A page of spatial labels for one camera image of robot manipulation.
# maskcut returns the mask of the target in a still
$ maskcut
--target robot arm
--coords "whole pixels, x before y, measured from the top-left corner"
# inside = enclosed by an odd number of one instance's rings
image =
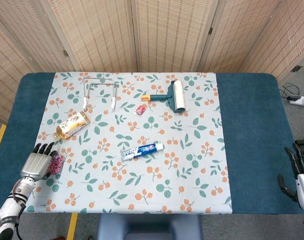
[[[293,148],[296,154],[288,147],[285,148],[285,151],[290,157],[297,191],[291,191],[285,186],[284,177],[281,174],[278,175],[278,182],[282,192],[289,196],[293,201],[298,202],[301,209],[304,210],[304,150],[296,143],[293,143]]]
[[[47,144],[44,144],[40,148],[41,144],[39,143],[28,156],[21,170],[22,178],[15,183],[10,195],[0,209],[0,240],[11,240],[14,228],[16,228],[16,232],[18,233],[19,217],[35,188],[34,182],[43,178],[51,158],[57,154],[56,151],[51,152],[53,145],[54,143],[52,142],[47,148]]]

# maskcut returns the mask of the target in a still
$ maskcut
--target lint roller handle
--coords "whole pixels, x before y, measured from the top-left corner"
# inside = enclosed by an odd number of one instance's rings
[[[170,99],[172,96],[168,94],[163,95],[143,95],[141,96],[142,101],[161,101]]]

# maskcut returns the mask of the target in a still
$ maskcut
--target bamboo panel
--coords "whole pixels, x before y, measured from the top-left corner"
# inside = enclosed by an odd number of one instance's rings
[[[69,63],[50,35],[33,0],[1,0],[0,20],[44,72],[65,72]]]
[[[279,0],[219,3],[199,71],[237,72]]]
[[[0,120],[6,122],[20,79],[34,69],[0,29]]]
[[[133,0],[140,71],[195,71],[216,6],[216,0]]]
[[[289,72],[304,56],[304,0],[284,0],[241,67],[276,78]]]
[[[127,0],[48,1],[82,71],[136,71]]]

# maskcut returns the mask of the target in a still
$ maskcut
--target power strip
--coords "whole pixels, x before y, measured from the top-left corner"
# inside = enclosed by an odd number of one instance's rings
[[[304,96],[302,96],[300,99],[297,99],[296,101],[290,100],[290,104],[304,106]]]

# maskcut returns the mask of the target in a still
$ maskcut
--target floor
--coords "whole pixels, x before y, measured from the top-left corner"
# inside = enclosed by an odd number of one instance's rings
[[[296,84],[304,96],[304,67],[289,82]],[[284,105],[294,138],[304,139],[304,107],[289,104],[286,100]],[[20,220],[21,237],[25,240],[66,237],[70,218],[70,213],[23,214]],[[207,215],[202,216],[202,227],[207,240],[303,240],[303,218],[302,214]],[[74,239],[87,240],[90,235],[95,239],[98,221],[99,214],[79,214]]]

